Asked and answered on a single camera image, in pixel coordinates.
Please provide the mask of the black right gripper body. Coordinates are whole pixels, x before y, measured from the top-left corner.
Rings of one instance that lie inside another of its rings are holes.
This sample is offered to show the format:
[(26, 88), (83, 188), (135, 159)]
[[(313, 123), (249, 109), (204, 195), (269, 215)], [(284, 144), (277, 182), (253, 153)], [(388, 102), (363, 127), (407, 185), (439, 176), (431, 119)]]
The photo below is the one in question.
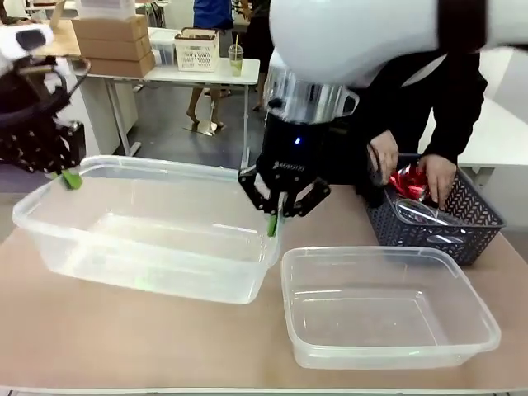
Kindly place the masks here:
[(298, 193), (315, 181), (329, 123), (297, 124), (266, 115), (257, 173), (274, 194)]

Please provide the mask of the person's right hand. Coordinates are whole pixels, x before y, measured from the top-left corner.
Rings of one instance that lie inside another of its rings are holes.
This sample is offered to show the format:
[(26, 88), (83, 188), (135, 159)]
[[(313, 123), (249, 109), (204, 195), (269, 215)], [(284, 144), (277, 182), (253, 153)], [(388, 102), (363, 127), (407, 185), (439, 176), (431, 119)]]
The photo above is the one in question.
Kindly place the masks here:
[(373, 182), (384, 186), (398, 163), (398, 145), (390, 130), (374, 137), (367, 145), (372, 166)]

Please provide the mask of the person's left hand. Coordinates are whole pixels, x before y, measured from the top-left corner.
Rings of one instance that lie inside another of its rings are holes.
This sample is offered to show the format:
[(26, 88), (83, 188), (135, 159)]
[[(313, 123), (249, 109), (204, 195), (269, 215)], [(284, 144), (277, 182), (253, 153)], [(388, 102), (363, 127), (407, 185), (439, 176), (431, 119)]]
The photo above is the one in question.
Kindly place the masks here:
[(455, 180), (457, 166), (442, 156), (428, 154), (420, 159), (419, 168), (427, 176), (432, 201), (443, 210)]

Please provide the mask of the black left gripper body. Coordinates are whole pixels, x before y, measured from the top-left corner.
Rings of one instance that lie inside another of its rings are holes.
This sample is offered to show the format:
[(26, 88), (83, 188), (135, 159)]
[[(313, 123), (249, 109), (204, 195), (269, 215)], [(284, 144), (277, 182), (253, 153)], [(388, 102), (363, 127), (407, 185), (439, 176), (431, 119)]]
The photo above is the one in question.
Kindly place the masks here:
[(56, 120), (8, 124), (1, 120), (1, 162), (26, 172), (63, 171), (63, 126)]

